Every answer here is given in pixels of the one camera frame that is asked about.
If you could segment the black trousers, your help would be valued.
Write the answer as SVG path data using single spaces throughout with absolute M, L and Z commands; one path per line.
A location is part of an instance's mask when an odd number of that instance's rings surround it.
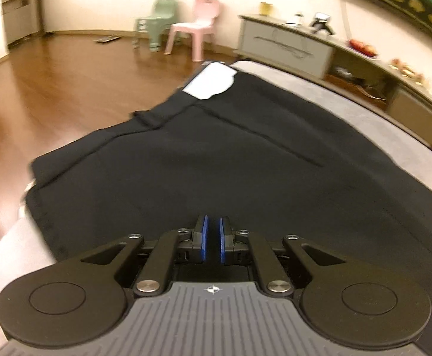
M 331 112 L 238 72 L 38 157 L 26 204 L 58 260 L 206 214 L 404 273 L 432 303 L 432 191 Z M 432 315 L 420 346 L 432 355 Z

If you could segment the white garment label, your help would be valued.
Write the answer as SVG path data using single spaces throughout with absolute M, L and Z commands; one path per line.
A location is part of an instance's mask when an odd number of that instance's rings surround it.
M 199 101 L 227 91 L 234 84 L 237 71 L 225 64 L 211 62 L 198 73 L 184 88 L 183 92 Z

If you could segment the long grey tv cabinet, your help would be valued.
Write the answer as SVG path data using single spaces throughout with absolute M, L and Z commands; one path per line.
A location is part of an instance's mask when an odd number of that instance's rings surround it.
M 432 148 L 427 82 L 398 60 L 383 63 L 327 33 L 263 15 L 242 16 L 235 52 L 339 93 Z

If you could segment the green plastic child chair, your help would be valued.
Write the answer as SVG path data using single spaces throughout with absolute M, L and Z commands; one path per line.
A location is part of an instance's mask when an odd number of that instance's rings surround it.
M 178 22 L 177 0 L 156 0 L 152 5 L 150 15 L 137 18 L 134 25 L 132 46 L 139 47 L 140 35 L 148 34 L 149 49 L 158 52 L 161 48 L 161 35 L 169 31 L 173 24 Z

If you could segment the pink plastic child chair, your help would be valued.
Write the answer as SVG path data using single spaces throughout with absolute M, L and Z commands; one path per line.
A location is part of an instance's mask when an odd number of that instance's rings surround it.
M 213 44 L 216 40 L 215 22 L 221 12 L 219 0 L 194 0 L 193 21 L 186 23 L 174 23 L 169 31 L 165 55 L 170 55 L 176 35 L 179 33 L 190 34 L 192 39 L 192 61 L 202 62 L 204 56 L 204 39 L 211 38 Z

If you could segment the yellow cup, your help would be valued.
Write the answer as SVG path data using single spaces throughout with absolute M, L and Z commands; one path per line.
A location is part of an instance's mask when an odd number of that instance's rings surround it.
M 273 6 L 268 2 L 259 3 L 259 14 L 262 16 L 270 16 Z

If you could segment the red fruit plate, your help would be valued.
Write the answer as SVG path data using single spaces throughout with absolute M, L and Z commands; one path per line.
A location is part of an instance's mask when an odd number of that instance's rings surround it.
M 366 55 L 370 58 L 377 57 L 377 50 L 370 44 L 363 43 L 356 39 L 350 39 L 348 45 L 357 52 Z

